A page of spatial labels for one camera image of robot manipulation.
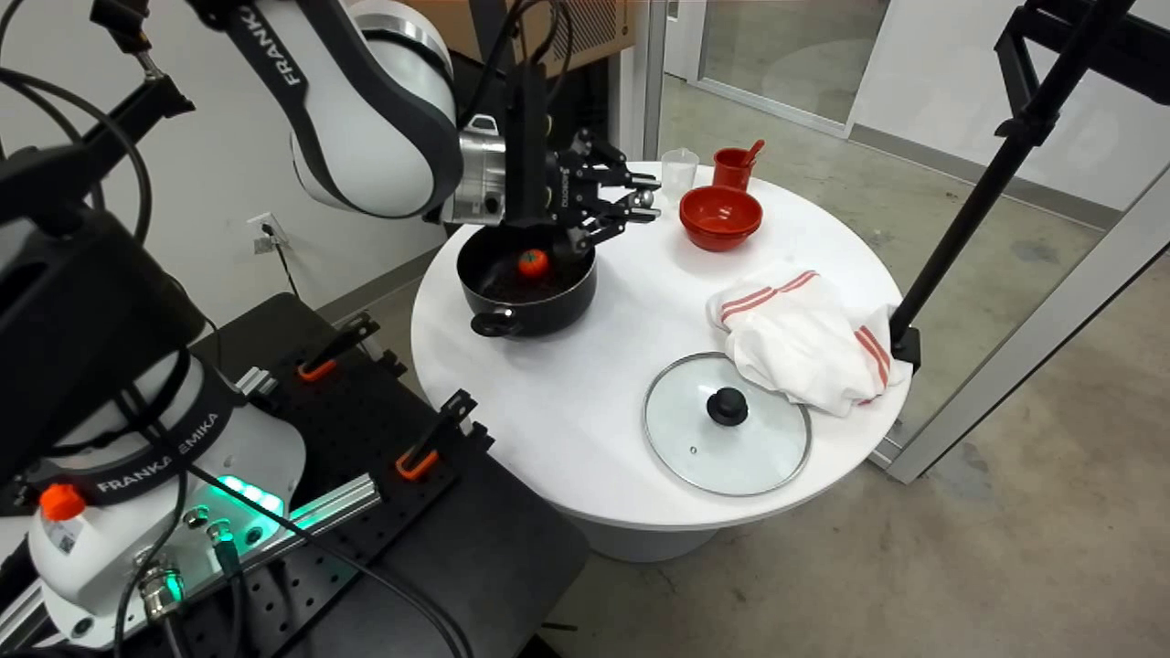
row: white round table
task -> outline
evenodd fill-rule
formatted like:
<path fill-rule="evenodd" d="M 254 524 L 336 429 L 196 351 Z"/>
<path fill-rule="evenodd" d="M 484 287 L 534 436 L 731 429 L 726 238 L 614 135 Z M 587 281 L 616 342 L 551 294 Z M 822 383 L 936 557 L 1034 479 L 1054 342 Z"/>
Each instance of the white round table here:
<path fill-rule="evenodd" d="M 811 448 L 798 479 L 760 497 L 721 497 L 681 481 L 642 436 L 652 381 L 696 351 L 715 351 L 704 301 L 774 261 L 814 266 L 863 314 L 896 306 L 898 287 L 882 261 L 819 203 L 751 183 L 764 225 L 738 252 L 702 252 L 659 195 L 659 222 L 629 222 L 597 252 L 597 301 L 554 336 L 487 341 L 456 276 L 456 231 L 429 266 L 413 303 L 413 365 L 440 407 L 456 387 L 480 398 L 493 459 L 549 503 L 580 519 L 604 557 L 653 563 L 698 548 L 721 528 L 741 528 L 802 502 L 860 467 L 896 423 L 909 375 L 850 418 L 811 412 Z"/>

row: lid knob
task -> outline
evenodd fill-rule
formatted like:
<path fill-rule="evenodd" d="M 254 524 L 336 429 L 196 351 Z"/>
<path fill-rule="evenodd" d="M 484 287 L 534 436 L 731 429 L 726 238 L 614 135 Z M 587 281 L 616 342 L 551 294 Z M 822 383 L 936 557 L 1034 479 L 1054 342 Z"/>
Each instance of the lid knob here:
<path fill-rule="evenodd" d="M 704 418 L 722 423 L 722 429 L 733 429 L 744 422 L 744 398 L 738 387 L 721 387 L 704 398 Z"/>

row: black pole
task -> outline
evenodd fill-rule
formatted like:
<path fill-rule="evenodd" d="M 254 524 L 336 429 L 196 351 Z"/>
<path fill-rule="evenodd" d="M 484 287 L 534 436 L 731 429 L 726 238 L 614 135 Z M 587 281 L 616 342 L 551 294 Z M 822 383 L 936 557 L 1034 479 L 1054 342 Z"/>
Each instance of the black pole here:
<path fill-rule="evenodd" d="M 948 269 L 955 266 L 959 252 L 980 231 L 980 222 L 986 220 L 992 203 L 1013 183 L 1013 177 L 1021 173 L 1028 152 L 1047 144 L 1047 135 L 1054 133 L 1054 123 L 1059 118 L 1059 106 L 1069 101 L 1071 89 L 1094 67 L 1094 50 L 1108 41 L 1112 25 L 1117 25 L 1117 17 L 1126 17 L 1130 7 L 1132 7 L 1132 0 L 1097 0 L 1087 10 L 1087 17 L 1078 22 L 1078 29 L 1071 34 L 1071 41 L 1059 50 L 1059 57 L 1054 62 L 1049 78 L 1030 95 L 1030 101 L 1013 119 L 1006 119 L 999 129 L 999 135 L 1006 135 L 1003 149 L 993 152 L 993 160 L 980 177 L 977 190 L 959 208 L 949 231 L 943 233 L 936 252 L 921 266 L 921 275 L 909 284 L 905 301 L 888 319 L 896 348 L 905 341 L 917 309 L 936 294 L 936 284 L 948 276 Z"/>

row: pot handle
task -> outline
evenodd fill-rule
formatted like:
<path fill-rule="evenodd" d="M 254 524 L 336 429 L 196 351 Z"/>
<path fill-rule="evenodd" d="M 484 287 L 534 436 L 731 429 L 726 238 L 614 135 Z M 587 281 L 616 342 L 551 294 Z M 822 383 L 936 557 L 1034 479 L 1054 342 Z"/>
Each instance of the pot handle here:
<path fill-rule="evenodd" d="M 498 309 L 484 309 L 473 319 L 473 334 L 480 336 L 509 336 L 515 334 L 515 319 L 509 306 L 498 306 Z"/>

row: wall outlet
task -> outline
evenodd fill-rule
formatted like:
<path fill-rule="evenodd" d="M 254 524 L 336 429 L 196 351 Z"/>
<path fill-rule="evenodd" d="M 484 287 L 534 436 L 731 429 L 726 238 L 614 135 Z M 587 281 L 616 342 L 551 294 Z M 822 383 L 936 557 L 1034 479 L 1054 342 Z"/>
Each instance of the wall outlet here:
<path fill-rule="evenodd" d="M 274 248 L 289 248 L 286 225 L 276 222 L 274 213 L 250 217 L 244 225 L 250 225 L 250 238 L 253 238 L 253 252 L 254 252 L 254 256 L 261 256 L 261 252 L 274 252 Z"/>

